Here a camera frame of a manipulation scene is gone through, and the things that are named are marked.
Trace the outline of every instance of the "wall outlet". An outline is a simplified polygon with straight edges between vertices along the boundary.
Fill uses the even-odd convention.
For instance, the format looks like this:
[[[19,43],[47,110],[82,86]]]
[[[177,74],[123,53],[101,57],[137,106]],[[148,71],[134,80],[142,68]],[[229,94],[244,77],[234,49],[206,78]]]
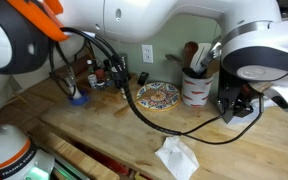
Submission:
[[[153,63],[153,46],[142,44],[143,62]]]

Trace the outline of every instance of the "wooden countertop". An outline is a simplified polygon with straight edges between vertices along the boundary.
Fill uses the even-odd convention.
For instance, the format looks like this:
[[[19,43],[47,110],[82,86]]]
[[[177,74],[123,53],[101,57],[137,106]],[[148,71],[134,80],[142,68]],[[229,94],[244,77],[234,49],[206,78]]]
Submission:
[[[57,102],[40,119],[77,141],[154,179],[174,179],[155,155],[166,134],[141,122],[131,110],[119,118],[113,113],[127,102],[113,102],[91,91],[90,102],[73,107]],[[214,104],[193,109],[182,102],[165,112],[140,111],[154,123],[187,131],[218,115]],[[209,141],[235,137],[247,124],[227,125],[223,120],[193,133]],[[207,145],[180,137],[200,164],[191,179],[288,179],[288,114],[278,107],[265,110],[259,122],[240,140],[227,145]]]

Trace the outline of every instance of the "power cord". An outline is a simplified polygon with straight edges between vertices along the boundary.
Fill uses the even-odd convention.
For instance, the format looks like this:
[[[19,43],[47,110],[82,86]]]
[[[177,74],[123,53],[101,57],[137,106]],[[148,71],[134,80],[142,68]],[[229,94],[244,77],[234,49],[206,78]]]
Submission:
[[[257,118],[248,127],[246,127],[238,136],[236,136],[233,139],[230,139],[228,141],[223,141],[223,142],[209,142],[209,141],[205,141],[205,140],[190,136],[189,134],[192,133],[192,132],[197,131],[198,129],[206,126],[207,124],[209,124],[211,122],[214,122],[215,120],[218,120],[218,119],[222,118],[225,115],[226,111],[224,111],[219,116],[214,117],[214,118],[204,122],[203,124],[193,128],[192,130],[189,130],[187,132],[180,132],[180,131],[176,131],[176,130],[172,130],[172,129],[167,129],[167,128],[161,127],[161,126],[151,122],[150,120],[148,120],[145,116],[143,116],[141,114],[141,112],[137,109],[137,107],[135,106],[135,103],[134,103],[134,101],[132,99],[132,94],[131,94],[131,91],[130,91],[130,88],[129,88],[129,84],[128,84],[128,80],[127,80],[127,74],[126,74],[126,70],[124,69],[123,63],[122,63],[121,59],[119,58],[118,54],[116,53],[116,51],[114,50],[114,48],[105,39],[103,39],[103,38],[101,38],[99,36],[96,36],[95,34],[93,34],[93,36],[91,36],[91,35],[83,32],[83,31],[80,31],[80,30],[77,30],[77,29],[74,29],[74,28],[70,28],[70,27],[63,27],[63,28],[61,28],[61,30],[63,32],[75,33],[75,34],[78,34],[78,35],[86,38],[89,42],[93,43],[95,46],[97,46],[105,54],[105,56],[110,60],[112,66],[114,66],[116,68],[116,70],[118,71],[119,75],[121,77],[123,77],[123,88],[124,88],[125,95],[126,95],[126,98],[127,98],[129,106],[131,107],[131,109],[133,110],[135,115],[142,122],[144,122],[146,125],[150,126],[153,129],[156,129],[158,131],[161,131],[161,132],[164,132],[164,133],[170,134],[170,135],[176,135],[176,136],[181,136],[182,135],[182,136],[185,136],[185,137],[188,137],[188,138],[191,138],[191,139],[194,139],[196,141],[200,141],[200,142],[203,142],[203,143],[206,143],[206,144],[221,145],[221,144],[227,144],[227,143],[233,142],[233,141],[239,139],[240,137],[242,137],[260,119],[260,117],[261,117],[261,115],[263,113],[263,95],[260,94],[259,95],[259,97],[260,97],[260,101],[259,101],[259,115],[257,116]],[[108,50],[110,50],[112,55],[110,55],[110,53],[107,51],[107,49],[104,48],[102,45],[105,45],[108,48]]]
[[[63,51],[61,50],[61,48],[59,47],[58,42],[55,41],[51,41],[50,42],[50,47],[49,47],[49,62],[50,62],[50,66],[51,66],[51,78],[55,81],[55,83],[57,84],[57,86],[61,89],[61,91],[66,94],[67,97],[73,97],[76,93],[76,85],[73,86],[73,92],[67,92],[65,90],[65,88],[61,85],[61,83],[59,82],[57,76],[56,76],[56,69],[55,69],[55,64],[54,64],[54,47],[58,46],[58,52],[60,54],[60,56],[62,57],[63,61],[65,62],[65,65],[67,66],[68,70],[70,71],[70,73],[74,75],[74,72],[72,70],[72,66],[71,64],[68,62],[68,60],[66,59],[66,57],[64,56]]]
[[[75,93],[76,93],[77,87],[76,87],[76,78],[75,78],[75,74],[74,74],[74,71],[73,71],[72,63],[70,63],[68,61],[68,59],[65,57],[59,42],[55,43],[55,47],[56,47],[58,53],[60,54],[61,58],[65,62],[65,65],[67,67],[69,76],[72,77],[72,80],[73,80],[74,84],[73,84],[73,92],[71,93],[71,97],[73,97],[75,95]]]

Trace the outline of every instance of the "white tissue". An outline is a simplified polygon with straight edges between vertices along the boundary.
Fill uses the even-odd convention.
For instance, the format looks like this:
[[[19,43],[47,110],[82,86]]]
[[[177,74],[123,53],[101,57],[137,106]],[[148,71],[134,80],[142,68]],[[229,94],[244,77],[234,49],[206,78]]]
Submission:
[[[199,167],[194,152],[177,136],[167,137],[163,146],[155,154],[178,180],[189,180]]]

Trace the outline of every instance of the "decorative plate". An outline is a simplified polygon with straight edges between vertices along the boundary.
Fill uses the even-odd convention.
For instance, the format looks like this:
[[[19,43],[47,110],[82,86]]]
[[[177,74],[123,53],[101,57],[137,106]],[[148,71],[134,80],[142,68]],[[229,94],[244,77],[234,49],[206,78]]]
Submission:
[[[166,111],[174,108],[181,101],[179,90],[175,86],[163,82],[146,84],[137,92],[137,98],[141,97],[147,89],[155,89],[156,94],[137,102],[144,109]]]

